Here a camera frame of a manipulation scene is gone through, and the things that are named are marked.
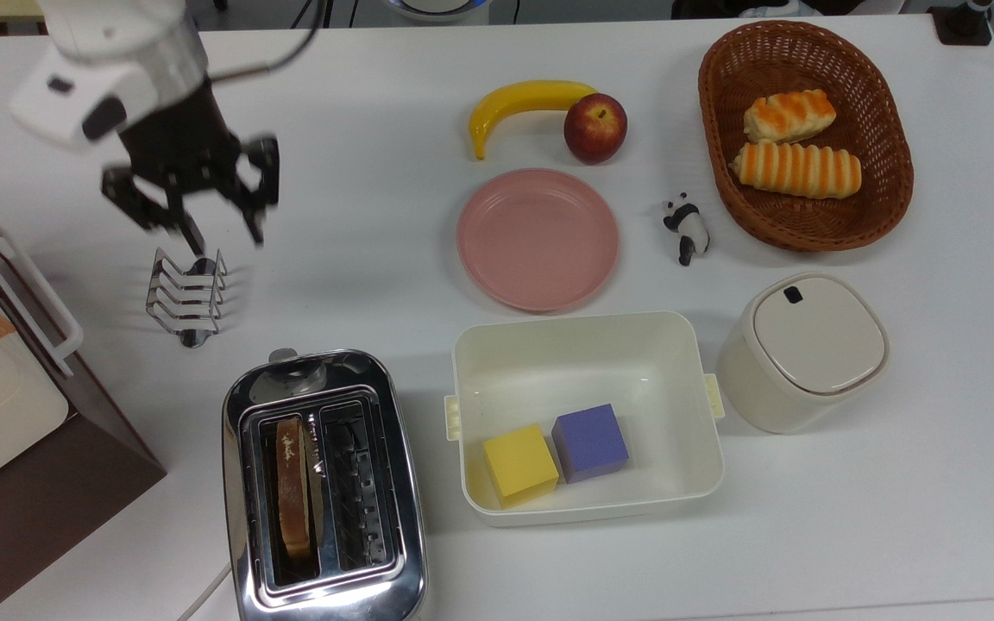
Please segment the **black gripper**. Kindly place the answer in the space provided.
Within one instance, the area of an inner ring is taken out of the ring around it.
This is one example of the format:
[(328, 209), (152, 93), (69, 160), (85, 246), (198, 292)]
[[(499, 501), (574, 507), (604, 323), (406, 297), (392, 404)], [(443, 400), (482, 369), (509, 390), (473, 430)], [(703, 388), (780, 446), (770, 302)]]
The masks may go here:
[[(182, 193), (221, 189), (221, 196), (243, 216), (254, 245), (263, 247), (263, 221), (279, 204), (280, 150), (273, 134), (241, 141), (225, 125), (212, 91), (204, 82), (182, 101), (156, 110), (122, 131), (130, 166), (107, 166), (100, 190), (142, 229), (163, 228), (185, 237), (198, 258), (206, 255), (204, 237), (183, 205)], [(249, 188), (237, 171), (245, 158), (259, 170), (259, 184)], [(167, 205), (147, 196), (135, 176), (166, 188)]]

